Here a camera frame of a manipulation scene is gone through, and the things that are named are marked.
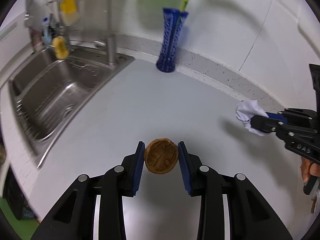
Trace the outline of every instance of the white cloth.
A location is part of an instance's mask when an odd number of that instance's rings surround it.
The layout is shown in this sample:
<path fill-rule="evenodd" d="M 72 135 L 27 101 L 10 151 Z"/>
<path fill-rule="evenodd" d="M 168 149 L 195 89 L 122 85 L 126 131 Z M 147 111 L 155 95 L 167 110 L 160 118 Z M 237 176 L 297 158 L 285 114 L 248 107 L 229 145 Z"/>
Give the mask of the white cloth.
<path fill-rule="evenodd" d="M 250 119 L 255 115 L 261 115 L 269 117 L 259 105 L 257 100 L 243 100 L 236 108 L 236 118 L 240 120 L 249 132 L 255 133 L 260 136 L 267 135 L 268 133 L 260 132 L 257 129 L 251 127 Z"/>

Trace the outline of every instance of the yellow cloth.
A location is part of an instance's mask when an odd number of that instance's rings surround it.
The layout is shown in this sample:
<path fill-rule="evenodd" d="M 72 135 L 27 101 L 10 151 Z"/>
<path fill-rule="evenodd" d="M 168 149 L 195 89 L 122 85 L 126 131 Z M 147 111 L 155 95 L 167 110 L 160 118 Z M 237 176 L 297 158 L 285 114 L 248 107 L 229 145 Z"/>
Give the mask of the yellow cloth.
<path fill-rule="evenodd" d="M 52 45 L 54 46 L 54 52 L 58 59 L 64 59 L 69 56 L 69 51 L 67 49 L 66 43 L 64 42 L 64 37 L 58 36 L 52 40 Z"/>
<path fill-rule="evenodd" d="M 60 4 L 60 10 L 66 14 L 71 14 L 76 12 L 77 6 L 75 0 L 63 0 Z"/>

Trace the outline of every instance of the blue vase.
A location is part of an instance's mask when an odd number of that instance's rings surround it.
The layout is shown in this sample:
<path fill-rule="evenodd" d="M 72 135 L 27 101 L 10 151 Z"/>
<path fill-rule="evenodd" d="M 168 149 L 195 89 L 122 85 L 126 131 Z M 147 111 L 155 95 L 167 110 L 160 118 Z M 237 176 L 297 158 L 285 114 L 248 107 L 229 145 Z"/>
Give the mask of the blue vase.
<path fill-rule="evenodd" d="M 176 47 L 179 34 L 188 12 L 177 9 L 163 8 L 164 35 L 157 68 L 162 72 L 173 72 L 175 69 Z"/>

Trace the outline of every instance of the stainless steel sink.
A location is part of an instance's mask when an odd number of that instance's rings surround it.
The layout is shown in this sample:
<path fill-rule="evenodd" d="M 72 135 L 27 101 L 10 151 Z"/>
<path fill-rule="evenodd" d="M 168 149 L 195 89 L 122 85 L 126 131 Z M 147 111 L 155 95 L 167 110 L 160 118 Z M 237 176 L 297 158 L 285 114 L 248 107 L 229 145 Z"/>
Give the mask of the stainless steel sink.
<path fill-rule="evenodd" d="M 86 47 L 74 47 L 67 59 L 58 60 L 47 47 L 19 67 L 10 92 L 38 167 L 80 108 L 133 60 L 118 54 L 116 65 L 108 66 L 104 51 Z"/>

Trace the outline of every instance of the yellow sponge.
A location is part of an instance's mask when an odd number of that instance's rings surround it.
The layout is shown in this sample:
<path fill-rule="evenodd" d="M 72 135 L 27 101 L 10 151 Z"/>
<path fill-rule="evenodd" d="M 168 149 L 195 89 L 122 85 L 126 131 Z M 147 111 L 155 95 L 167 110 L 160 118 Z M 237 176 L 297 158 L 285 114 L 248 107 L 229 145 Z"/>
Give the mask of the yellow sponge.
<path fill-rule="evenodd" d="M 54 52 L 58 59 L 64 59 L 69 56 L 69 51 L 64 42 L 64 37 L 58 36 L 52 40 L 52 45 L 54 46 Z"/>

